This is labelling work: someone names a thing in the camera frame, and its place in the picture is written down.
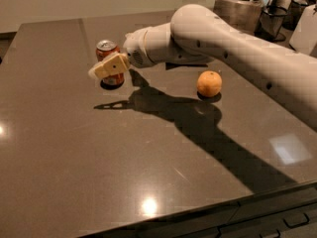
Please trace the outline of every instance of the orange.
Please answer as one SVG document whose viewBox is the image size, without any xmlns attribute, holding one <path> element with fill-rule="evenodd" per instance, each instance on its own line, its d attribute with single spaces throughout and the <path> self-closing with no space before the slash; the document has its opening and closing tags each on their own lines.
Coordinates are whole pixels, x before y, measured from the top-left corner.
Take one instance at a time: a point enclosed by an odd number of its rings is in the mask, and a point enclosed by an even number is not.
<svg viewBox="0 0 317 238">
<path fill-rule="evenodd" d="M 221 76 L 211 70 L 204 71 L 197 80 L 197 91 L 205 97 L 213 97 L 217 95 L 222 86 Z"/>
</svg>

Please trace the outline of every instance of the gray tabletop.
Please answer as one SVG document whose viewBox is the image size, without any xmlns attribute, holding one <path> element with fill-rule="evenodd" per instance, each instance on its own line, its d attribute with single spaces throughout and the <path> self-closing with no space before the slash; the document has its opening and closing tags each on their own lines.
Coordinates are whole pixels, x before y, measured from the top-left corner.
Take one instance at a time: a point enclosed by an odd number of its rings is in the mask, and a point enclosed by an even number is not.
<svg viewBox="0 0 317 238">
<path fill-rule="evenodd" d="M 317 179 L 317 134 L 225 64 L 87 72 L 171 13 L 22 25 L 0 66 L 0 236 L 74 237 Z M 201 100 L 196 80 L 221 73 Z"/>
</svg>

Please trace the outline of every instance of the red can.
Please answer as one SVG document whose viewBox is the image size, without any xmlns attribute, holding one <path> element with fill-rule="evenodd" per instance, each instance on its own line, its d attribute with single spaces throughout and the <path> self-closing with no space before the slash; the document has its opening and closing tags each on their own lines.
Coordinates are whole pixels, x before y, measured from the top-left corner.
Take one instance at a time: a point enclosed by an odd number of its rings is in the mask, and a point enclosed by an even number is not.
<svg viewBox="0 0 317 238">
<path fill-rule="evenodd" d="M 109 40 L 100 41 L 97 44 L 96 54 L 98 61 L 104 60 L 111 53 L 120 52 L 118 45 Z M 105 89 L 116 89 L 119 88 L 125 81 L 124 73 L 119 73 L 116 75 L 110 75 L 105 77 L 101 81 L 101 86 Z"/>
</svg>

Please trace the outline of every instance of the can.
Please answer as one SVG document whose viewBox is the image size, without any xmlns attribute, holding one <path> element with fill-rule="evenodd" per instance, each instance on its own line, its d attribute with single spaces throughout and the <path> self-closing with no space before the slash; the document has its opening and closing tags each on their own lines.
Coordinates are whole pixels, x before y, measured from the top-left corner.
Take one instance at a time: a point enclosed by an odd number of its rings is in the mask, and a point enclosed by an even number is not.
<svg viewBox="0 0 317 238">
<path fill-rule="evenodd" d="M 104 60 L 107 56 L 114 52 L 120 52 L 118 45 L 109 40 L 102 40 L 97 44 L 96 55 L 98 61 Z M 116 75 L 110 75 L 101 80 L 101 87 L 105 89 L 116 89 L 119 88 L 125 81 L 124 73 Z"/>
</svg>

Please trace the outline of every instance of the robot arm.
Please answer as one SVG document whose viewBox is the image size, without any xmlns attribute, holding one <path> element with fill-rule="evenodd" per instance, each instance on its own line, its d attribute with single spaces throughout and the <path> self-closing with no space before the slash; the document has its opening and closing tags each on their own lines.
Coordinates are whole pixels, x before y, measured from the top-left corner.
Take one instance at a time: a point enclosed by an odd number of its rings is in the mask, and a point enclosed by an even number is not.
<svg viewBox="0 0 317 238">
<path fill-rule="evenodd" d="M 170 24 L 130 34 L 124 48 L 135 67 L 221 60 L 317 130 L 317 59 L 244 34 L 205 7 L 178 9 Z"/>
</svg>

